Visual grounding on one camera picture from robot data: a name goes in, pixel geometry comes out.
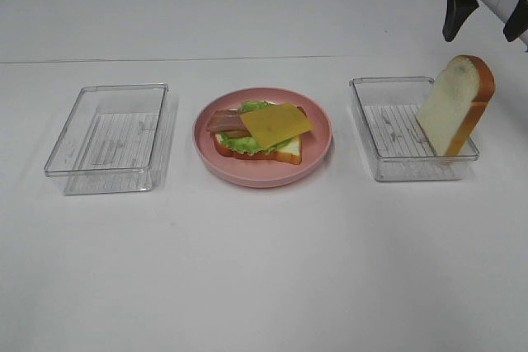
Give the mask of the green lettuce leaf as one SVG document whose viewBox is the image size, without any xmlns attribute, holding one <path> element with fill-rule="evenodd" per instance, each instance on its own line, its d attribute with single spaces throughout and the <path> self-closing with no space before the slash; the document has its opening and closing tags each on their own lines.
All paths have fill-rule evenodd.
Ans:
<svg viewBox="0 0 528 352">
<path fill-rule="evenodd" d="M 285 141 L 276 143 L 269 148 L 262 148 L 256 141 L 256 139 L 251 135 L 250 137 L 243 138 L 229 138 L 224 131 L 213 134 L 217 143 L 225 146 L 227 149 L 230 149 L 239 154 L 247 154 L 249 156 L 254 156 L 257 153 L 271 154 L 278 151 L 287 151 L 286 147 L 291 145 L 291 150 L 294 153 L 299 151 L 300 145 L 300 136 L 295 136 L 293 138 L 287 139 Z"/>
</svg>

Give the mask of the bacon strip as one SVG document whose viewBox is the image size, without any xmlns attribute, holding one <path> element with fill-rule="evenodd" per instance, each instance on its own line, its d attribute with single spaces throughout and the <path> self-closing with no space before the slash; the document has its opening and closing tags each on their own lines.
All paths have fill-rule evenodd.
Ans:
<svg viewBox="0 0 528 352">
<path fill-rule="evenodd" d="M 302 106 L 298 106 L 297 109 L 299 111 L 301 111 L 304 114 L 304 116 L 307 116 L 306 112 L 305 112 L 305 110 L 304 110 L 304 108 Z M 251 136 L 251 134 L 247 130 L 242 130 L 242 129 L 225 130 L 224 133 L 229 138 L 243 138 L 243 137 L 250 137 Z"/>
<path fill-rule="evenodd" d="M 240 109 L 217 110 L 210 117 L 206 129 L 213 133 L 234 130 L 247 132 L 248 129 L 241 119 L 242 113 Z"/>
</svg>

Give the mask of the left clear plastic tray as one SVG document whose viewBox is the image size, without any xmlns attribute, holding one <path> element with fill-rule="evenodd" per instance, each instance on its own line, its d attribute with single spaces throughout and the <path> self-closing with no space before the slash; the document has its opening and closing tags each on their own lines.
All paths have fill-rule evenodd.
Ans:
<svg viewBox="0 0 528 352">
<path fill-rule="evenodd" d="M 164 83 L 84 87 L 44 167 L 63 195 L 163 184 L 178 100 Z"/>
</svg>

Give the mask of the right clear plastic tray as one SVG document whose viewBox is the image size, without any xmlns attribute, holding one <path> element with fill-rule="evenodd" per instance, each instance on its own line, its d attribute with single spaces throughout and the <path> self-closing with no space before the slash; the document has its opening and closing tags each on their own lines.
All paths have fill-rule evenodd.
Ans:
<svg viewBox="0 0 528 352">
<path fill-rule="evenodd" d="M 431 77 L 359 77 L 349 81 L 352 114 L 370 172 L 380 182 L 457 181 L 479 159 L 468 140 L 455 157 L 439 157 L 416 120 Z"/>
</svg>

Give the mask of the pink round plate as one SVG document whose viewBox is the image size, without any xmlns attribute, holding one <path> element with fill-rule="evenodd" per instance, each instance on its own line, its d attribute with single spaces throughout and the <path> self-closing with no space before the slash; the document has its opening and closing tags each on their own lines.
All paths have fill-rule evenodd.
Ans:
<svg viewBox="0 0 528 352">
<path fill-rule="evenodd" d="M 302 161 L 299 165 L 273 160 L 244 160 L 224 157 L 214 147 L 206 124 L 217 110 L 234 109 L 243 101 L 289 102 L 301 106 L 313 124 L 313 130 L 302 135 Z M 332 142 L 332 126 L 324 109 L 298 92 L 277 87 L 251 87 L 227 93 L 209 103 L 196 117 L 193 140 L 205 166 L 221 179 L 251 188 L 271 188 L 296 182 L 323 162 Z"/>
</svg>

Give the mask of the bread slice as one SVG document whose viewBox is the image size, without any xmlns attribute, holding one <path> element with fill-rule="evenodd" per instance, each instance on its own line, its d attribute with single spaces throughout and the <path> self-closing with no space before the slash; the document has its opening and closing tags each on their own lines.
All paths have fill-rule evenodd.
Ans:
<svg viewBox="0 0 528 352">
<path fill-rule="evenodd" d="M 263 109 L 263 108 L 266 108 L 268 106 L 273 106 L 273 105 L 275 105 L 275 103 L 269 102 L 269 101 L 245 101 L 242 103 L 242 105 L 239 108 L 236 108 L 236 109 L 240 109 L 243 111 L 243 113 L 245 113 L 245 112 L 249 112 L 252 110 Z M 227 149 L 225 146 L 216 142 L 213 136 L 214 134 L 213 132 L 209 132 L 209 133 L 214 141 L 214 147 L 216 151 L 224 157 L 234 157 L 234 158 L 242 159 L 242 160 L 272 160 L 272 161 L 277 161 L 277 162 L 285 162 L 285 163 L 289 163 L 293 165 L 299 165 L 302 162 L 302 139 L 300 135 L 298 135 L 300 136 L 300 145 L 299 145 L 299 151 L 297 153 L 294 153 L 291 150 L 291 145 L 290 145 L 289 147 L 286 147 L 286 149 L 288 149 L 288 152 L 281 150 L 278 152 L 273 152 L 268 155 L 263 154 L 263 153 L 257 153 L 254 156 L 249 156 L 247 154 L 242 155 L 230 149 Z"/>
<path fill-rule="evenodd" d="M 494 76 L 481 58 L 462 54 L 446 65 L 417 113 L 436 155 L 459 154 L 494 92 Z"/>
</svg>

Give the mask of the yellow cheese slice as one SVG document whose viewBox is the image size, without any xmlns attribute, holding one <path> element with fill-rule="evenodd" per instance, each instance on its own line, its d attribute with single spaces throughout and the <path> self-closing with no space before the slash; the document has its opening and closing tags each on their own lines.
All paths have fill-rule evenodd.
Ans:
<svg viewBox="0 0 528 352">
<path fill-rule="evenodd" d="M 240 118 L 261 148 L 269 148 L 314 128 L 308 117 L 291 103 L 245 112 Z"/>
</svg>

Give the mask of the clear plastic tray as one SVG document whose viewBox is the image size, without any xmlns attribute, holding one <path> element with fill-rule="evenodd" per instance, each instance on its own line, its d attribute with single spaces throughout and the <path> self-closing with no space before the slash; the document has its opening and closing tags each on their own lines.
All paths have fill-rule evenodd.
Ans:
<svg viewBox="0 0 528 352">
<path fill-rule="evenodd" d="M 63 195 L 163 184 L 178 100 L 164 83 L 84 87 L 44 167 Z"/>
<path fill-rule="evenodd" d="M 431 77 L 359 77 L 349 81 L 352 114 L 370 172 L 380 182 L 457 181 L 479 159 L 468 140 L 455 157 L 439 157 L 416 120 Z"/>
</svg>

